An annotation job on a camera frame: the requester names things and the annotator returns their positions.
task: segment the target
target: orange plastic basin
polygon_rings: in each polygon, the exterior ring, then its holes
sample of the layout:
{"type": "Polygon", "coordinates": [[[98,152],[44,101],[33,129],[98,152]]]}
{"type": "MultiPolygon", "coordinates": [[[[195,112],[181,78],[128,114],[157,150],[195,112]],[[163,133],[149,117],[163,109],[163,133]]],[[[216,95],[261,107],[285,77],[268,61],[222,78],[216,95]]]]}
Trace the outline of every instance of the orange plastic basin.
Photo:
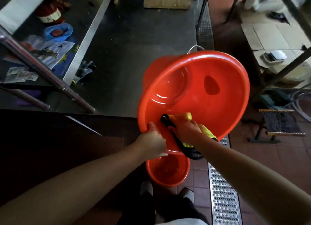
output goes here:
{"type": "Polygon", "coordinates": [[[166,114],[191,112],[192,119],[206,126],[217,139],[238,123],[249,98],[249,79],[242,64],[218,51],[156,59],[143,78],[138,106],[138,125],[147,131],[154,122],[167,143],[167,153],[183,153],[171,132],[160,122],[166,114]]]}
{"type": "Polygon", "coordinates": [[[168,155],[146,162],[151,179],[164,187],[174,187],[183,182],[190,169],[190,161],[184,155],[168,155]]]}

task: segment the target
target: white shoe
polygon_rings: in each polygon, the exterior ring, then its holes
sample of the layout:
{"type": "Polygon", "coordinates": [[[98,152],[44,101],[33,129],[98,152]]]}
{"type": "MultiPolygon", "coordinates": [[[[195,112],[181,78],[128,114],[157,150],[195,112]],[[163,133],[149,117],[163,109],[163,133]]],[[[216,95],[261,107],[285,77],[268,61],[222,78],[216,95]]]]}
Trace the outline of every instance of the white shoe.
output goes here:
{"type": "Polygon", "coordinates": [[[189,188],[184,188],[182,191],[181,191],[181,197],[182,198],[189,198],[191,200],[191,202],[193,203],[194,202],[194,193],[192,190],[190,190],[189,188]]]}
{"type": "Polygon", "coordinates": [[[151,195],[153,195],[153,187],[151,185],[151,182],[144,181],[142,182],[142,185],[140,187],[140,195],[149,192],[151,195]]]}

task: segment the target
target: hand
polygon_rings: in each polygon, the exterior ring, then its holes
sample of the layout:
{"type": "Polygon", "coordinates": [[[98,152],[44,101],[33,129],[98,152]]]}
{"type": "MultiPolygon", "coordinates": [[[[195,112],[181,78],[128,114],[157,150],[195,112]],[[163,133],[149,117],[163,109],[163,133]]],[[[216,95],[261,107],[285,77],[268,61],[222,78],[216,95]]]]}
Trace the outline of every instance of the hand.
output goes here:
{"type": "Polygon", "coordinates": [[[188,145],[195,145],[198,134],[202,134],[197,123],[183,116],[173,117],[170,118],[170,120],[176,125],[176,128],[168,127],[168,129],[171,130],[181,142],[188,145]]]}
{"type": "Polygon", "coordinates": [[[166,150],[165,139],[152,122],[148,123],[148,131],[141,134],[134,144],[143,152],[145,160],[167,155],[163,153],[166,150]]]}

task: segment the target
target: floor drain grate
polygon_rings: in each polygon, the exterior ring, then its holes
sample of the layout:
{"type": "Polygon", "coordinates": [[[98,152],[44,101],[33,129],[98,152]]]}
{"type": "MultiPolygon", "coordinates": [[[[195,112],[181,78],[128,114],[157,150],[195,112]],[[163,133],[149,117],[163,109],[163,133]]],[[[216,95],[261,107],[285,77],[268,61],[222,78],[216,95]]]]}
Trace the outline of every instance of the floor drain grate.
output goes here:
{"type": "MultiPolygon", "coordinates": [[[[220,143],[230,147],[228,136],[224,137],[220,143]]],[[[208,163],[208,173],[210,177],[213,225],[242,225],[238,194],[210,163],[208,163]]]]}

